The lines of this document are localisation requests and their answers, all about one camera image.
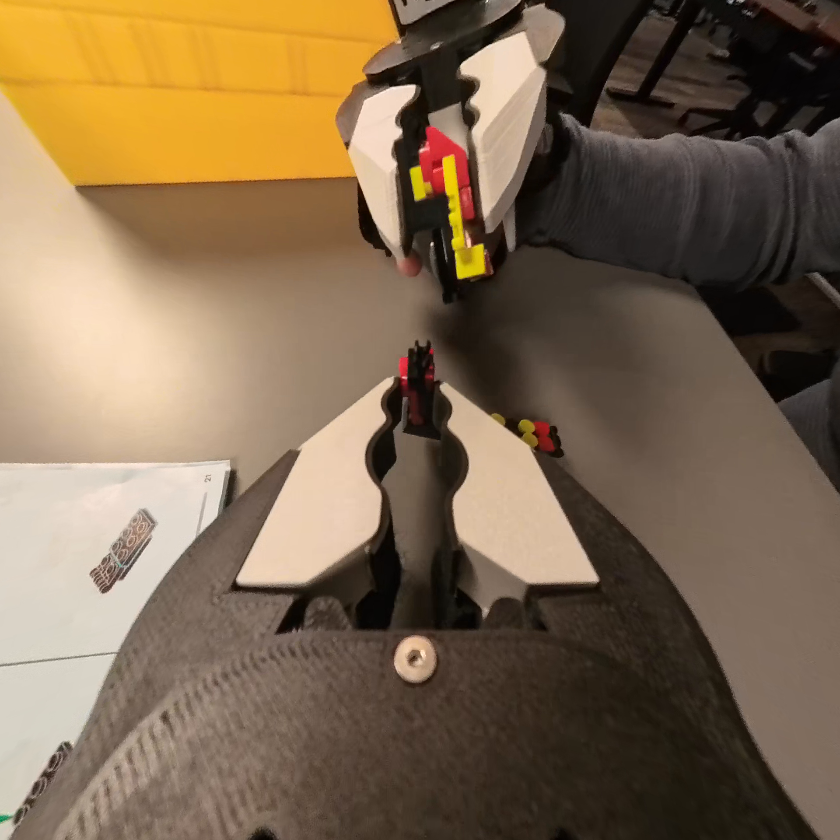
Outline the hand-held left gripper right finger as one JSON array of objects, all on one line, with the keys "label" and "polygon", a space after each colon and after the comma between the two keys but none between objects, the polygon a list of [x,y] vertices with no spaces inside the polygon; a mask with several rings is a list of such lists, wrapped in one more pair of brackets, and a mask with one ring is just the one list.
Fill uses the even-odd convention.
[{"label": "hand-held left gripper right finger", "polygon": [[464,554],[456,586],[478,606],[597,586],[599,575],[532,449],[452,385],[438,393],[448,409],[442,442],[453,440],[465,457],[451,500]]}]

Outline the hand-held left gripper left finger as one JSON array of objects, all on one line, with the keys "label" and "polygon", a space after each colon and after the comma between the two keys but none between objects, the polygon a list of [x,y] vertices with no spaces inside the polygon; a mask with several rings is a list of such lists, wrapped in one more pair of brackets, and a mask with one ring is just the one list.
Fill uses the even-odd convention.
[{"label": "hand-held left gripper left finger", "polygon": [[386,378],[312,435],[241,566],[256,590],[372,591],[391,506],[383,479],[396,462],[398,379]]}]

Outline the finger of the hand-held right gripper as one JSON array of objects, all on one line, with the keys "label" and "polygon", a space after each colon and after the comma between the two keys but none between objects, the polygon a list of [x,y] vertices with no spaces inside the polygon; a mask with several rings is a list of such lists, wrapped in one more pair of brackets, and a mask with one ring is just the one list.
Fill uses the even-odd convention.
[{"label": "finger of the hand-held right gripper", "polygon": [[403,259],[408,245],[402,188],[394,152],[400,118],[418,86],[355,85],[346,103],[346,150],[357,181],[361,234],[374,248]]},{"label": "finger of the hand-held right gripper", "polygon": [[466,107],[479,216],[487,232],[501,229],[512,251],[517,196],[545,124],[547,72],[521,31],[465,59],[458,75],[472,87]]}]

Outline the red yellow lego assembly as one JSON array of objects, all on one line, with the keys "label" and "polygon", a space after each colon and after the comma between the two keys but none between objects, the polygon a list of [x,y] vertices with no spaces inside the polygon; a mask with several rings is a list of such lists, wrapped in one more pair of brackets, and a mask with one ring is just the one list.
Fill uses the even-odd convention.
[{"label": "red yellow lego assembly", "polygon": [[469,283],[493,271],[467,152],[442,130],[426,126],[419,140],[397,140],[394,153],[403,243],[427,239],[443,302],[461,299]]}]

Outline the beaded lego tail assembly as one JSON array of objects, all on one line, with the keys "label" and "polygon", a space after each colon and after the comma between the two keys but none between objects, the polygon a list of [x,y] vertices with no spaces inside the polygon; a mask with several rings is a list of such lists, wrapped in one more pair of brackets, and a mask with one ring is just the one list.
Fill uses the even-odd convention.
[{"label": "beaded lego tail assembly", "polygon": [[[438,380],[431,341],[415,341],[400,358],[398,373],[403,402],[403,432],[415,437],[439,440],[440,433],[434,423],[434,400]],[[555,425],[498,413],[492,413],[490,417],[532,451],[554,459],[564,457],[559,431]]]}]

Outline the person's right forearm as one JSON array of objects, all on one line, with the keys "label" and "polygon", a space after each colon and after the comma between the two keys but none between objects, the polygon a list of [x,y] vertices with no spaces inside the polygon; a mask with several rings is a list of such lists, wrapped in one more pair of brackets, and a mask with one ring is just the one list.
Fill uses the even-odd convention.
[{"label": "person's right forearm", "polygon": [[839,122],[740,141],[595,131],[563,115],[517,244],[679,279],[781,284],[838,272]]}]

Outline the yellow plastic bin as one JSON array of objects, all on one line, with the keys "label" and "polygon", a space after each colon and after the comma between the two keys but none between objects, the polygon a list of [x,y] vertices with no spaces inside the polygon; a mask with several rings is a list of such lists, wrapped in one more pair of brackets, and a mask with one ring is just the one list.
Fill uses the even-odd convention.
[{"label": "yellow plastic bin", "polygon": [[74,186],[342,178],[378,1],[2,1],[2,93]]}]

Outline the open instruction booklet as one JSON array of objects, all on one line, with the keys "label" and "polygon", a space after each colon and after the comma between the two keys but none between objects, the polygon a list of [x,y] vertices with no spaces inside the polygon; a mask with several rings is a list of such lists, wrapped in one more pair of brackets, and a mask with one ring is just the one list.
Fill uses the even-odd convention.
[{"label": "open instruction booklet", "polygon": [[2,464],[2,838],[78,741],[142,607],[224,509],[230,471]]}]

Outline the person's torso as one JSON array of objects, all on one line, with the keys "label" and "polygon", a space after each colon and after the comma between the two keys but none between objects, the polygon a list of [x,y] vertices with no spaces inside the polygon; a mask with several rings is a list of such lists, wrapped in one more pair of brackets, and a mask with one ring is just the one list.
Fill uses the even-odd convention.
[{"label": "person's torso", "polygon": [[788,423],[839,490],[839,380],[820,381],[779,403]]}]

